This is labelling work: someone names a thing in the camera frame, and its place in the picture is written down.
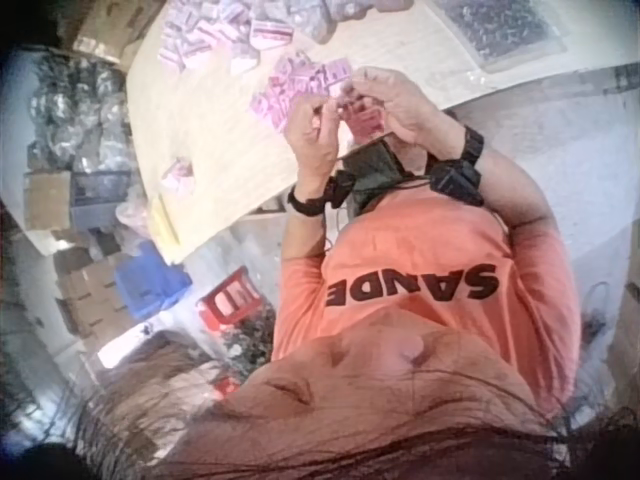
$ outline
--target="hand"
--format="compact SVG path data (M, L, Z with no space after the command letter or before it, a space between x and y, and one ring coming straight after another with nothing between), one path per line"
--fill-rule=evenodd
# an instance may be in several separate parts
M321 196L338 160L338 105L321 95L296 98L284 136L298 161L296 197Z
M385 127L405 142L426 148L423 137L427 126L440 111L406 75L383 68L359 68L345 93L347 97L364 96L365 107L382 104Z

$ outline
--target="orange t-shirt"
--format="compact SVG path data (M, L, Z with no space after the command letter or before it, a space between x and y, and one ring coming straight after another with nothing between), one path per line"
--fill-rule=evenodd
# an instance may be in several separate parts
M325 258L283 262L273 359L388 305L478 335L545 413L571 395L580 310L552 229L509 239L485 209L426 188L390 193Z

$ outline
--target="white table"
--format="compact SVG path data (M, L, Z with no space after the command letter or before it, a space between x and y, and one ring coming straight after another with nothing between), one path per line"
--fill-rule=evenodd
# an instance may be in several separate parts
M364 20L342 23L326 45L296 35L292 48L303 48L317 61L347 57L356 67L401 70L441 108L551 75L640 60L638 16L631 2L549 3L562 24L566 51L492 75L474 64L421 0L406 12L370 11ZM229 75L223 52L202 70L177 74L156 57L165 13L134 60L127 92L140 171L147 194L155 199L153 222L163 227L154 229L154 240L167 261L180 262L290 186L296 165L284 139L248 111L251 95L264 86L283 51L263 54L260 67L240 78ZM176 155L188 156L194 165L197 187L188 197L160 189L160 177Z

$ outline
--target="white floor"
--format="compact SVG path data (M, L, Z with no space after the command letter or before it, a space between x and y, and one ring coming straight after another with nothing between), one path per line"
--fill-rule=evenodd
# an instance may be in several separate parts
M640 217L640 90L624 90L620 75L576 74L514 88L456 108L496 147L511 155L542 186L558 217L587 317L603 318L613 331L620 312L631 252L631 224ZM336 230L341 218L329 218ZM193 336L214 354L216 343L200 321L195 302L241 265L277 304L283 219L239 222L209 240L184 262L194 287L159 323ZM57 358L73 351L73 338L54 308L57 295L50 258L19 249L23 295L45 343ZM584 390L601 382L607 346L601 335L589 354ZM69 368L65 360L61 367Z

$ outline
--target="nose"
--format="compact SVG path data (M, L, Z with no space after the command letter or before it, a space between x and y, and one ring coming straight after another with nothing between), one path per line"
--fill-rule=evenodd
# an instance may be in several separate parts
M343 337L342 350L340 367L349 373L399 376L413 370L424 342L410 331L369 326Z

